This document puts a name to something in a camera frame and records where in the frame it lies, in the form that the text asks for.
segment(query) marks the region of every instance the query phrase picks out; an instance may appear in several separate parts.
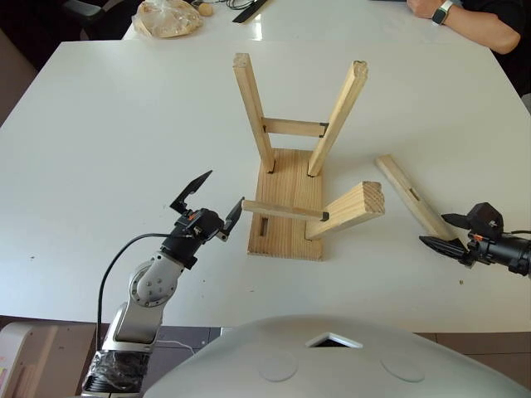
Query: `loose wooden leg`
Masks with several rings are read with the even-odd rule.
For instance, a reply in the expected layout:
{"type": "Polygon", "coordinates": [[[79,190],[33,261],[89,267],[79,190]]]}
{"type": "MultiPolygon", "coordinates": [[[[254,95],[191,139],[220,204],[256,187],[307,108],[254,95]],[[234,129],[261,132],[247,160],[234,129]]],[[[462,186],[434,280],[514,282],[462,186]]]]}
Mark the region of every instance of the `loose wooden leg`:
{"type": "Polygon", "coordinates": [[[240,87],[241,98],[246,107],[247,117],[251,124],[252,133],[255,136],[256,146],[258,147],[262,164],[267,172],[272,172],[275,166],[275,157],[273,156],[269,135],[265,132],[264,126],[262,125],[264,113],[262,111],[249,54],[236,54],[232,68],[236,75],[238,86],[240,87]]]}
{"type": "Polygon", "coordinates": [[[306,222],[306,239],[318,239],[330,232],[382,216],[385,213],[382,185],[379,182],[361,182],[326,206],[324,211],[329,213],[327,221],[306,222]]]}
{"type": "Polygon", "coordinates": [[[397,191],[409,211],[422,224],[428,235],[444,240],[453,240],[456,235],[444,222],[441,216],[435,213],[424,199],[418,194],[409,182],[406,174],[395,163],[391,155],[382,155],[376,158],[376,164],[397,191]]]}
{"type": "Polygon", "coordinates": [[[343,83],[343,88],[339,93],[334,110],[330,115],[329,126],[324,133],[324,137],[319,140],[309,160],[309,176],[315,177],[320,173],[326,155],[328,155],[332,145],[334,145],[339,131],[343,127],[350,110],[354,106],[354,102],[356,102],[359,93],[365,85],[367,71],[367,63],[364,61],[355,61],[348,69],[347,78],[343,83]]]}

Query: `wristwatch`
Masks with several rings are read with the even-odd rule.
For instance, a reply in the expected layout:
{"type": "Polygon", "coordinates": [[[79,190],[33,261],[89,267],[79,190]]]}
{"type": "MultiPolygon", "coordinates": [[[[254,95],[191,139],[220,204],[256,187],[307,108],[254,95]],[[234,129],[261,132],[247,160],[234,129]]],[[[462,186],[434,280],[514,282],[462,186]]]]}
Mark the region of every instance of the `wristwatch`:
{"type": "Polygon", "coordinates": [[[448,17],[448,10],[453,5],[454,3],[451,0],[446,0],[439,8],[436,9],[433,17],[431,17],[431,20],[437,25],[442,25],[442,23],[446,20],[446,17],[448,17]]]}

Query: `white table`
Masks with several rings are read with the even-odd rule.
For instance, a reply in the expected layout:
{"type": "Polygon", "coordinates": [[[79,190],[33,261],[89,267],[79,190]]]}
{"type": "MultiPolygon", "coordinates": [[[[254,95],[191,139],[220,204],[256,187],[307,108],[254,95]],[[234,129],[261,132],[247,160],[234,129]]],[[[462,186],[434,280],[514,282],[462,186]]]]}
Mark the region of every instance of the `white table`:
{"type": "MultiPolygon", "coordinates": [[[[414,17],[405,2],[372,0],[269,0],[245,23],[233,23],[240,13],[225,4],[213,4],[214,15],[192,36],[210,40],[357,40],[402,43],[451,43],[477,46],[474,42],[414,17]]],[[[142,35],[130,27],[124,39],[142,35]]],[[[180,44],[183,37],[174,39],[180,44]]]]}
{"type": "MultiPolygon", "coordinates": [[[[468,270],[427,249],[424,231],[373,165],[393,153],[440,212],[489,201],[529,228],[529,114],[478,46],[345,42],[109,41],[62,44],[0,130],[0,313],[94,321],[101,275],[145,232],[170,231],[168,204],[213,168],[194,208],[226,214],[254,198],[259,157],[232,73],[250,52],[266,115],[326,120],[349,62],[368,83],[327,158],[325,201],[380,181],[387,214],[325,241],[325,262],[246,254],[251,214],[209,242],[179,280],[164,323],[234,326],[269,316],[359,316],[417,332],[528,331],[531,280],[468,270]]],[[[275,138],[311,149],[313,138],[275,138]]],[[[138,243],[110,275],[104,320],[138,243]]]]}

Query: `white robot body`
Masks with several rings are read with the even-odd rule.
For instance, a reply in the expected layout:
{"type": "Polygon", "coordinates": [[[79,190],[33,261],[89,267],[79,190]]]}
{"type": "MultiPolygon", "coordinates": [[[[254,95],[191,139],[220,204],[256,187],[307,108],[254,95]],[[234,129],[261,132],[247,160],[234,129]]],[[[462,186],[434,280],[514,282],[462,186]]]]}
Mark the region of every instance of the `white robot body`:
{"type": "Polygon", "coordinates": [[[292,316],[231,330],[145,394],[285,396],[530,398],[531,391],[413,333],[346,318],[292,316]]]}

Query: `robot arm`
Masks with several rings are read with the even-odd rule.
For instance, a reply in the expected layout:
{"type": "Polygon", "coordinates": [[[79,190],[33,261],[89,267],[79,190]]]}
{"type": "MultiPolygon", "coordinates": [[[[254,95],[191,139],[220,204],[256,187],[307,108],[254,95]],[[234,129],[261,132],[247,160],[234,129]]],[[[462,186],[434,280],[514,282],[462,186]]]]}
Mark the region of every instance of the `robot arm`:
{"type": "Polygon", "coordinates": [[[531,240],[515,236],[531,231],[504,232],[504,218],[489,203],[478,203],[466,216],[443,214],[449,224],[470,230],[466,247],[459,239],[446,241],[434,236],[420,236],[420,240],[437,253],[458,260],[471,267],[476,261],[501,264],[514,274],[531,278],[531,240]]]}
{"type": "Polygon", "coordinates": [[[181,216],[160,250],[132,273],[128,302],[120,306],[103,345],[98,345],[82,396],[139,396],[163,310],[177,289],[178,278],[196,263],[194,255],[201,245],[213,237],[226,241],[240,218],[243,198],[225,221],[208,209],[187,209],[184,200],[211,172],[190,182],[172,203],[181,216]]]}

